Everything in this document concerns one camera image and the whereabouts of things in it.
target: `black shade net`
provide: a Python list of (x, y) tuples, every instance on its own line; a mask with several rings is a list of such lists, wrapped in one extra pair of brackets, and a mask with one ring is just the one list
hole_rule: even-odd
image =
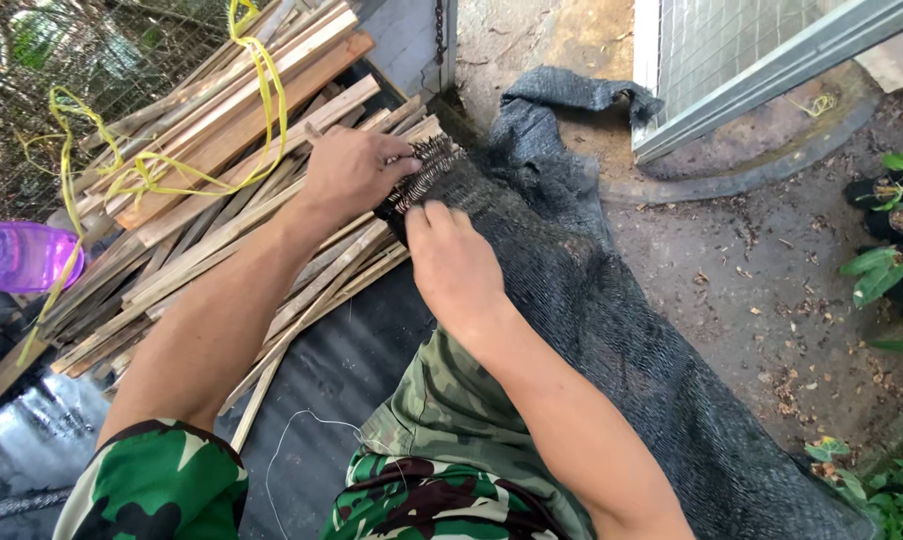
[(509, 298), (637, 431), (698, 538), (871, 538), (871, 522), (779, 448), (651, 309), (615, 249), (598, 163), (565, 148), (550, 106), (600, 111), (624, 97), (633, 123), (662, 106), (634, 82), (532, 70), (502, 95), (480, 150), (466, 154), (444, 137), (419, 146), (421, 172), (376, 213), (402, 241), (415, 201), (468, 213), (492, 244)]

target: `camouflage pants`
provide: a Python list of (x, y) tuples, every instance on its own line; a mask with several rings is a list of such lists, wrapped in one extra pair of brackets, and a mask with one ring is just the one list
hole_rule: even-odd
[(537, 496), (571, 538), (595, 536), (588, 513), (549, 472), (505, 390), (441, 325), (361, 436), (376, 454), (470, 465), (506, 479)]

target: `wire mesh fence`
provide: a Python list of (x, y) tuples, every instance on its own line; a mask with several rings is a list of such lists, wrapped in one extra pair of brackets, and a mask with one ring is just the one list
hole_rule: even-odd
[[(53, 86), (115, 121), (168, 94), (227, 39), (225, 0), (0, 0), (0, 220), (41, 222), (61, 206), (58, 178), (27, 162), (18, 140), (61, 133)], [(92, 129), (69, 119), (76, 135)], [(37, 141), (32, 159), (57, 171), (60, 148)], [(95, 156), (74, 155), (73, 170)]]
[(845, 0), (661, 0), (664, 125)]

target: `purple plastic container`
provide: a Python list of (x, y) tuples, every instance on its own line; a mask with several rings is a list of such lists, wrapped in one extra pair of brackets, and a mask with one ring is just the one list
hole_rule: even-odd
[[(78, 237), (38, 223), (0, 223), (0, 290), (5, 292), (45, 292), (65, 271)], [(85, 253), (78, 251), (70, 286), (82, 273)]]

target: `metal chain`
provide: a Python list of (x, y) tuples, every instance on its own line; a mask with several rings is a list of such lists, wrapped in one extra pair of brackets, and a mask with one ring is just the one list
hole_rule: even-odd
[(435, 64), (438, 65), (438, 92), (442, 91), (442, 65), (445, 64), (445, 0), (435, 0)]

